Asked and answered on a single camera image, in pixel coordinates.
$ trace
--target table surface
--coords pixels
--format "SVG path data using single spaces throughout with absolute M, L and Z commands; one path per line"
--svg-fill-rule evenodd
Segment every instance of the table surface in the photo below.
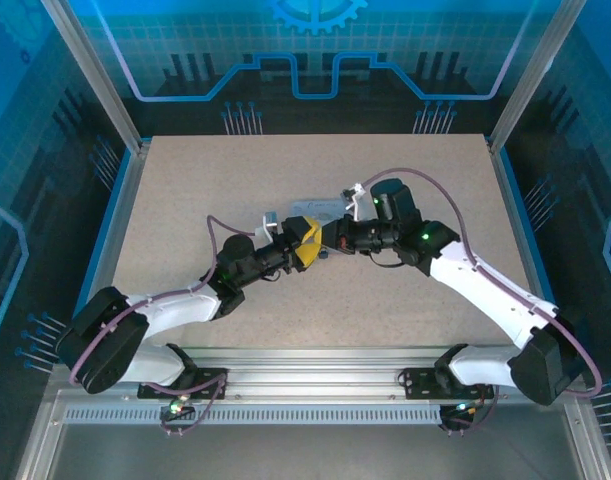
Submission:
M 253 231 L 266 211 L 285 219 L 293 201 L 338 198 L 343 189 L 390 167 L 413 167 L 441 182 L 463 212 L 476 253 L 527 288 L 481 135 L 155 137 L 114 285 L 132 294 L 193 283 L 211 263 L 208 214 Z M 401 179 L 424 218 L 458 229 L 438 190 L 411 175 Z M 227 235 L 217 229 L 219 248 Z M 363 256 L 331 255 L 304 273 L 250 285 L 245 296 L 223 319 L 179 327 L 154 340 L 225 347 L 509 343 L 451 289 L 416 269 L 383 269 Z

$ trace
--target black joint housing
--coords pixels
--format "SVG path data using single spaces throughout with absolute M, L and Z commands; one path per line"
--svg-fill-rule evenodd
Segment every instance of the black joint housing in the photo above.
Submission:
M 71 369 L 101 329 L 129 308 L 126 298 L 107 287 L 83 307 L 56 341 L 56 353 L 65 365 Z M 103 338 L 76 375 L 88 393 L 100 393 L 120 380 L 148 327 L 145 315 L 132 312 Z

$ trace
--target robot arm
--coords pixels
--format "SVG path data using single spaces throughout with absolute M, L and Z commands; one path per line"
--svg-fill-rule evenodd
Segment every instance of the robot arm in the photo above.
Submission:
M 365 191 L 357 184 L 343 192 L 353 214 L 322 229 L 306 217 L 288 218 L 282 223 L 283 232 L 271 232 L 271 243 L 256 250 L 244 235 L 229 237 L 216 257 L 213 276 L 200 290 L 188 287 L 163 298 L 125 297 L 113 287 L 101 290 L 63 333 L 57 353 L 89 393 L 119 381 L 184 389 L 193 385 L 196 367 L 178 347 L 149 345 L 149 337 L 231 313 L 244 300 L 245 286 L 281 271 L 306 270 L 321 245 L 346 254 L 371 255 L 392 249 L 402 263 L 463 295 L 512 340 L 508 347 L 457 345 L 449 349 L 435 364 L 436 380 L 445 392 L 476 384 L 505 385 L 518 388 L 536 403 L 551 404 L 580 374 L 583 361 L 560 332 L 535 313 L 555 317 L 572 334 L 582 319 L 562 316 L 555 305 L 521 289 L 468 252 L 459 235 L 444 224 L 423 220 L 409 188 L 400 180 L 381 181 L 370 193 L 377 218 L 361 219 L 367 208 L 361 198 Z M 130 307 L 133 311 L 85 357 L 99 330 Z M 77 370 L 82 357 L 82 367 Z

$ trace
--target aluminum frame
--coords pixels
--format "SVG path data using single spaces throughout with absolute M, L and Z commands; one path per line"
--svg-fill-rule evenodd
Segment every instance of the aluminum frame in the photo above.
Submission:
M 514 130 L 587 0 L 562 0 L 490 135 L 497 154 Z
M 67 0 L 41 2 L 125 146 L 133 154 L 139 153 L 141 136 Z

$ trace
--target speckled tabletop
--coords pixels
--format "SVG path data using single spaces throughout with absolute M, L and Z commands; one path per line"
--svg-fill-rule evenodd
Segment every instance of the speckled tabletop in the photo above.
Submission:
M 463 211 L 475 251 L 527 287 L 505 205 L 481 135 L 155 137 L 114 278 L 125 293 L 185 286 L 208 269 L 205 217 L 253 231 L 293 201 L 336 198 L 390 167 L 439 180 Z M 401 177 L 428 219 L 457 229 L 440 193 Z M 219 248 L 228 232 L 218 229 Z M 383 261 L 391 257 L 381 256 Z M 257 282 L 233 314 L 166 332 L 183 346 L 383 347 L 509 343 L 457 293 L 412 268 L 382 269 L 333 255 L 302 274 Z

